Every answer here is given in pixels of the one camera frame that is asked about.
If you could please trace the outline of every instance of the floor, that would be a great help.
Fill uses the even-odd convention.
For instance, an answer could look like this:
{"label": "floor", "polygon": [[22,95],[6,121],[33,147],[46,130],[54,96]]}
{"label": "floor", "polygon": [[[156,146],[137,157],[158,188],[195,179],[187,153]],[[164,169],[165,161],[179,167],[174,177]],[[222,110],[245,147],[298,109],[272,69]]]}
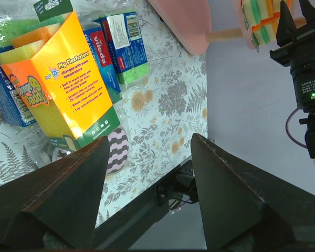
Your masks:
{"label": "floor", "polygon": [[167,214],[140,237],[131,249],[206,249],[199,203]]}

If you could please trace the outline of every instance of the scrub daddy logo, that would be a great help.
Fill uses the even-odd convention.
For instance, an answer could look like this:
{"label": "scrub daddy logo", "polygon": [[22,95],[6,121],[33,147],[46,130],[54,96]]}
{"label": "scrub daddy logo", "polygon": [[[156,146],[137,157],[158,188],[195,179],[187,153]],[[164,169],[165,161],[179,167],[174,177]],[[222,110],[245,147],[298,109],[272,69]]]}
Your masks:
{"label": "scrub daddy logo", "polygon": [[40,82],[33,76],[28,76],[28,82],[17,87],[20,96],[23,96],[30,107],[39,104],[49,104]]}

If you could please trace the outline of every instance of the floral tablecloth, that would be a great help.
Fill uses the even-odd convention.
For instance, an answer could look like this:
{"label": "floral tablecloth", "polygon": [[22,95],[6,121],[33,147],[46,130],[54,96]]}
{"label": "floral tablecloth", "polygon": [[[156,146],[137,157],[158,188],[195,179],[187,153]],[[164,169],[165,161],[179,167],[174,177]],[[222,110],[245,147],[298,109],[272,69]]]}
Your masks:
{"label": "floral tablecloth", "polygon": [[[133,2],[151,74],[143,88],[131,88],[117,104],[130,154],[125,168],[106,178],[96,227],[188,158],[193,133],[207,135],[205,56],[188,54],[146,0]],[[111,4],[72,3],[77,12]],[[37,169],[28,150],[43,139],[40,129],[19,132],[0,114],[0,185]]]}

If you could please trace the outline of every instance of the wooden dowel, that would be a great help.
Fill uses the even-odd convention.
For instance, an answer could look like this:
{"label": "wooden dowel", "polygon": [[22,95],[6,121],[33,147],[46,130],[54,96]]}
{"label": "wooden dowel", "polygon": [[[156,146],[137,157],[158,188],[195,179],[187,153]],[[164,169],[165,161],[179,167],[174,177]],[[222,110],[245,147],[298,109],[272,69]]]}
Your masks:
{"label": "wooden dowel", "polygon": [[[306,20],[304,17],[295,18],[294,22],[296,24],[296,27],[300,28],[301,26],[306,24]],[[219,41],[226,41],[231,39],[239,39],[243,38],[243,32],[240,28],[234,28],[234,29],[227,29],[227,30],[220,30],[220,31],[214,31],[209,33],[206,36],[206,40],[209,43],[212,42],[219,42]]]}

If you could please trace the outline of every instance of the barcode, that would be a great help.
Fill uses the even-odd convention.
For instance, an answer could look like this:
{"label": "barcode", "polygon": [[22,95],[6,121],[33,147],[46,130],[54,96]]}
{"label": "barcode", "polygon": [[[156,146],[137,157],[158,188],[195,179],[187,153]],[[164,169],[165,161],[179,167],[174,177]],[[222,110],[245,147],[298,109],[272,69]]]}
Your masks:
{"label": "barcode", "polygon": [[19,93],[16,90],[12,90],[10,95],[13,97],[13,100],[14,100],[16,106],[17,106],[17,109],[19,110],[19,112],[20,112],[20,114],[22,116],[22,120],[25,123],[29,123],[30,121],[33,121],[34,117],[31,114],[30,110],[25,105],[25,103],[22,100],[22,98],[19,95]]}
{"label": "barcode", "polygon": [[127,28],[131,41],[141,38],[139,23],[136,15],[127,16]]}

